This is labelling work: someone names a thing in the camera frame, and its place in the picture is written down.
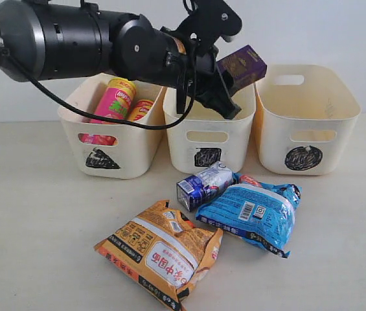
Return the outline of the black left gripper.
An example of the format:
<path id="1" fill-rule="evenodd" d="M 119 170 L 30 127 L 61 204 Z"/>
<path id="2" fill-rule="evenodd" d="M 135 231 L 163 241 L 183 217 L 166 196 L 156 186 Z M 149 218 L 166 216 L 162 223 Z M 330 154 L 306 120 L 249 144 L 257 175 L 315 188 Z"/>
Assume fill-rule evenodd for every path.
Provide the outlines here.
<path id="1" fill-rule="evenodd" d="M 218 48 L 211 45 L 205 53 L 198 38 L 190 38 L 166 27 L 160 31 L 174 40 L 177 52 L 169 48 L 166 67 L 176 76 L 177 95 L 198 97 L 203 107 L 212 109 L 224 119 L 234 119 L 242 110 L 232 97 L 237 92 L 232 74 L 222 65 L 217 65 Z"/>

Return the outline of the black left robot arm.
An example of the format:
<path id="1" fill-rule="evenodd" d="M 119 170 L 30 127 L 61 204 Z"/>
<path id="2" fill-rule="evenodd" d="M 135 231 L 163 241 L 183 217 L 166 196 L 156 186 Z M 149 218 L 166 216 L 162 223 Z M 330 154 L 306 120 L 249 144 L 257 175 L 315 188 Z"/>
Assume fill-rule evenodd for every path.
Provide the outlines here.
<path id="1" fill-rule="evenodd" d="M 0 3 L 0 70 L 26 82 L 111 73 L 177 91 L 225 119 L 240 107 L 232 101 L 233 79 L 217 65 L 217 39 L 229 41 L 242 20 L 224 1 L 187 1 L 187 17 L 170 30 L 155 29 L 144 15 L 99 9 L 95 3 L 50 1 Z"/>

